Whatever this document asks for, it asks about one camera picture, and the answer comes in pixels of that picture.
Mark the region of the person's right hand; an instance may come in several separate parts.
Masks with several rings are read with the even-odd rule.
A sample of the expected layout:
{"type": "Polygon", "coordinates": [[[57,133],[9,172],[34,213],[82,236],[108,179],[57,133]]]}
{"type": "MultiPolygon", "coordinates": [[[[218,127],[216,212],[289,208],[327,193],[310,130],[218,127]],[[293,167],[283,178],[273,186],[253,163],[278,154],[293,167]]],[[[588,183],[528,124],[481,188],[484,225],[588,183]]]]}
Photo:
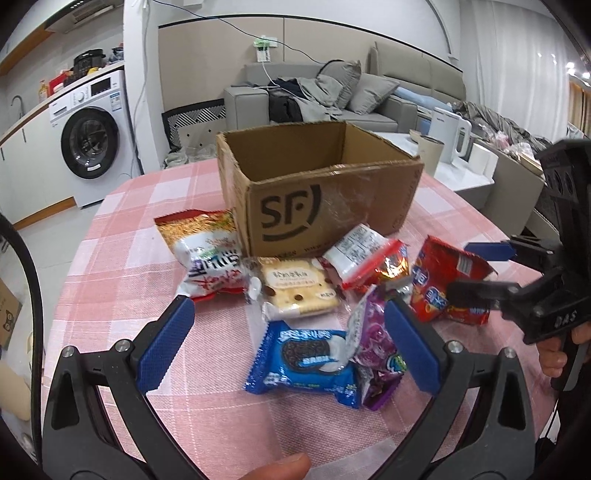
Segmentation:
{"type": "MultiPolygon", "coordinates": [[[[590,323],[586,322],[575,327],[571,332],[571,338],[576,345],[588,343],[591,339],[590,323]]],[[[559,378],[567,364],[568,356],[561,345],[561,340],[557,337],[536,344],[541,370],[549,378],[559,378]]]]}

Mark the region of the person's left thumb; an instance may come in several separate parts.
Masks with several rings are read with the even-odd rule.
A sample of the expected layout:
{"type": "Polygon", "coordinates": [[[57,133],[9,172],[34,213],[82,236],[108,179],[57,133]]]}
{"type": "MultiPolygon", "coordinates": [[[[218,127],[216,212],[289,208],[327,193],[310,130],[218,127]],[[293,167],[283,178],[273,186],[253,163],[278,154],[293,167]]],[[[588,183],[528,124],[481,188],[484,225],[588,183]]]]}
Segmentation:
{"type": "Polygon", "coordinates": [[[311,459],[298,453],[256,468],[240,480],[303,480],[311,469],[311,459]]]}

